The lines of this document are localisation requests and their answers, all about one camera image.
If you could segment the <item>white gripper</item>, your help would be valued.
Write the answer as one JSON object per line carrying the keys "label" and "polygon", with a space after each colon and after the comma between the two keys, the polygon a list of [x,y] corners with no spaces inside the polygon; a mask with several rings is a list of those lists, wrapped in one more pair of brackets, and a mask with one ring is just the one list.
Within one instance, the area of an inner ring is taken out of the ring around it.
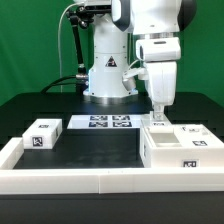
{"label": "white gripper", "polygon": [[177,60],[181,58],[178,37],[141,39],[136,56],[147,74],[147,91],[153,104],[153,118],[164,119],[164,106],[172,105],[176,91]]}

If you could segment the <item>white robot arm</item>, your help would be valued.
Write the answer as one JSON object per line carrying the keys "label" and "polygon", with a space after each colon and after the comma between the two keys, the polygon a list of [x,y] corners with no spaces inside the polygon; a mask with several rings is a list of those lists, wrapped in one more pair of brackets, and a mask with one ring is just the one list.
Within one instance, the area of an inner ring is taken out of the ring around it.
{"label": "white robot arm", "polygon": [[193,20],[196,0],[73,0],[78,26],[93,27],[94,59],[84,97],[92,102],[123,102],[145,83],[152,119],[162,121],[174,102],[177,34]]}

